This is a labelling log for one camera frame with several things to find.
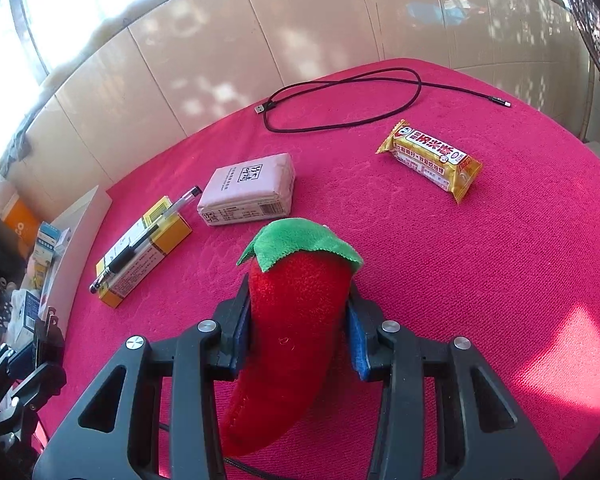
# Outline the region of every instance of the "red chili pepper plush toy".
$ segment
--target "red chili pepper plush toy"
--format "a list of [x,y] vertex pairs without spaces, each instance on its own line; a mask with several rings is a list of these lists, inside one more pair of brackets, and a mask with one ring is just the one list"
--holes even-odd
[[311,406],[363,263],[330,229],[303,218],[262,228],[238,264],[252,256],[251,347],[220,423],[227,456],[268,446]]

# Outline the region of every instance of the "metal screw cap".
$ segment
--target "metal screw cap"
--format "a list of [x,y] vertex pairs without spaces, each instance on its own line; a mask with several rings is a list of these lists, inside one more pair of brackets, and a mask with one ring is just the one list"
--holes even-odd
[[461,350],[468,350],[469,348],[471,348],[471,341],[469,341],[464,336],[459,335],[454,339],[454,346]]
[[382,322],[382,330],[389,333],[398,332],[398,330],[400,330],[400,323],[388,319]]
[[133,335],[126,340],[126,347],[129,350],[137,350],[144,344],[144,338],[139,335]]
[[218,324],[213,319],[205,319],[198,323],[198,330],[200,332],[213,332]]

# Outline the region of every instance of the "black cable wire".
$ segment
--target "black cable wire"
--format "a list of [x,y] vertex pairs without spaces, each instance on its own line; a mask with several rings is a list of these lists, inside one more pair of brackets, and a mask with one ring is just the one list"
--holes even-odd
[[[384,73],[384,72],[410,72],[411,74],[413,74],[415,76],[416,79],[415,80],[403,79],[403,78],[398,78],[398,77],[367,77],[367,76]],[[285,101],[288,101],[289,99],[298,97],[300,95],[308,94],[310,92],[315,92],[315,91],[329,88],[332,86],[336,86],[339,84],[359,83],[359,82],[363,82],[363,81],[394,81],[394,82],[400,82],[400,83],[413,84],[413,85],[416,85],[417,88],[416,88],[416,91],[413,93],[413,96],[411,97],[411,99],[409,99],[409,101],[406,104],[403,104],[401,107],[396,108],[395,110],[392,110],[390,112],[387,112],[387,113],[384,113],[384,114],[381,114],[381,115],[378,115],[375,117],[371,117],[368,119],[362,119],[359,121],[351,121],[349,123],[324,124],[322,126],[309,126],[307,128],[275,128],[274,126],[271,126],[271,124],[269,123],[269,118],[267,116],[267,112],[269,110],[275,108],[276,106],[278,106],[280,103],[283,103]],[[284,97],[278,99],[277,101],[274,100],[275,97],[280,95],[282,92],[290,90],[291,88],[297,88],[299,86],[304,86],[304,85],[315,85],[315,86],[313,86],[312,88],[307,88],[305,90],[301,90],[299,92],[295,92],[290,95],[284,96]],[[476,92],[474,90],[469,90],[468,88],[462,88],[459,86],[452,86],[452,85],[443,85],[440,83],[425,82],[420,78],[420,75],[415,70],[413,70],[411,68],[407,68],[407,67],[396,67],[396,68],[381,68],[379,70],[372,70],[371,72],[365,72],[362,74],[358,74],[355,76],[346,77],[344,79],[338,79],[338,80],[334,80],[334,81],[330,81],[330,80],[305,81],[305,82],[295,83],[293,85],[285,86],[284,88],[281,88],[277,92],[274,92],[271,95],[271,97],[269,97],[269,99],[267,99],[263,104],[257,106],[256,111],[258,113],[263,114],[265,128],[275,134],[303,134],[303,133],[308,133],[308,132],[319,132],[321,130],[334,130],[336,128],[352,128],[354,126],[362,126],[363,124],[375,123],[376,121],[380,121],[382,119],[391,117],[393,115],[396,115],[396,114],[399,114],[399,113],[405,111],[416,101],[416,99],[420,95],[420,92],[422,91],[423,86],[428,86],[428,87],[432,87],[432,88],[440,88],[440,89],[445,89],[445,90],[453,90],[453,91],[457,91],[457,92],[464,92],[466,94],[471,94],[476,97],[488,99],[489,101],[499,104],[501,106],[505,106],[505,107],[511,106],[511,103],[509,103],[508,101],[505,101],[504,99],[501,99],[501,98],[495,97],[495,96],[490,96],[487,94],[483,94],[481,92]]]
[[[159,422],[158,426],[163,431],[168,432],[170,430],[169,425],[165,424],[164,422]],[[229,458],[226,456],[226,457],[224,457],[224,461],[227,464],[232,465],[235,468],[240,469],[241,471],[244,471],[245,473],[248,473],[252,476],[257,476],[258,478],[262,478],[263,480],[296,480],[295,478],[287,478],[284,476],[278,476],[278,475],[274,475],[272,473],[267,473],[266,471],[263,471],[262,469],[258,469],[256,467],[247,465],[244,462],[240,462],[239,460],[236,460],[235,458]]]

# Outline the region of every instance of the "yellow snack bar package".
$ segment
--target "yellow snack bar package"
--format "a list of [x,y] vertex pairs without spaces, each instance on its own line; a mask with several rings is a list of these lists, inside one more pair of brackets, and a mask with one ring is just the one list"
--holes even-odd
[[401,120],[376,153],[391,152],[405,166],[452,193],[460,203],[482,164],[446,142],[414,130]]

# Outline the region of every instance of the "pink table cloth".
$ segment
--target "pink table cloth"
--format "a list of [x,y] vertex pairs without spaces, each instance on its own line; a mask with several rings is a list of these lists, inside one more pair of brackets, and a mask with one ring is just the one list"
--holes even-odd
[[[425,81],[506,97],[469,76],[413,59],[340,76],[395,66],[416,69]],[[281,105],[271,121],[283,127],[352,121],[397,108],[413,91],[390,82],[340,86]],[[109,190],[113,204],[69,323],[68,383],[42,411],[47,429],[55,430],[128,336],[155,341],[179,335],[232,297],[246,272],[235,262],[264,222],[211,228],[191,207],[184,217],[193,233],[117,310],[88,292],[96,261],[161,196],[173,199],[204,186],[220,166],[289,152],[298,173],[292,216],[327,224],[358,250],[365,265],[356,283],[388,319],[419,336],[471,339],[528,414],[561,474],[567,473],[600,431],[600,161],[557,123],[509,99],[513,107],[504,108],[424,88],[400,116],[299,135],[268,132],[248,107],[137,168]],[[392,156],[374,154],[401,118],[484,164],[460,205]],[[231,388],[216,385],[219,413]],[[379,388],[358,380],[343,345],[306,416],[245,462],[307,480],[363,479]],[[426,441],[431,474],[432,424]],[[163,434],[163,474],[166,446]],[[227,472],[246,477],[230,466]]]

